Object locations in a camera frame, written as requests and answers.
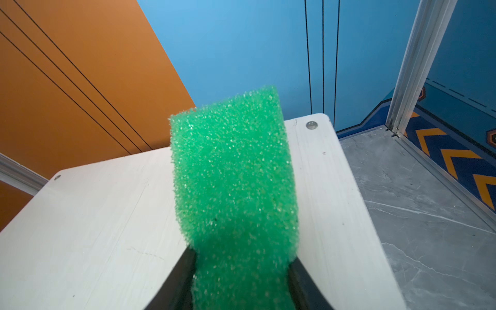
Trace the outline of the light green sponge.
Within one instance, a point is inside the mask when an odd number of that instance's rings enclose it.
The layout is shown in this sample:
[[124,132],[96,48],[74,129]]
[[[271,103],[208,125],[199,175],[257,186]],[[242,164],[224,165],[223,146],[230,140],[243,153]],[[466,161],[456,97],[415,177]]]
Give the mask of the light green sponge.
[[170,118],[176,217],[195,309],[293,309],[298,204],[274,87]]

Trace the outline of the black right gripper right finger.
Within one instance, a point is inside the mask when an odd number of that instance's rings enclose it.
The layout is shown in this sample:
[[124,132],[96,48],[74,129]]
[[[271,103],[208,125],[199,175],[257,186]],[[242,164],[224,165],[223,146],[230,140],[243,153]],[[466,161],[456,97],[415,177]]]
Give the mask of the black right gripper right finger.
[[334,310],[298,257],[288,268],[288,288],[297,310]]

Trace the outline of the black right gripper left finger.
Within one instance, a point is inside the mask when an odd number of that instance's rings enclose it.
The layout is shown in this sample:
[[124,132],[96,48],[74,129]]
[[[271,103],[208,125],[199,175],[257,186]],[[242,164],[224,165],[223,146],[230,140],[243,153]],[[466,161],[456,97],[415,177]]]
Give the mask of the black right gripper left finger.
[[188,247],[145,309],[193,309],[191,288],[195,271],[196,252]]

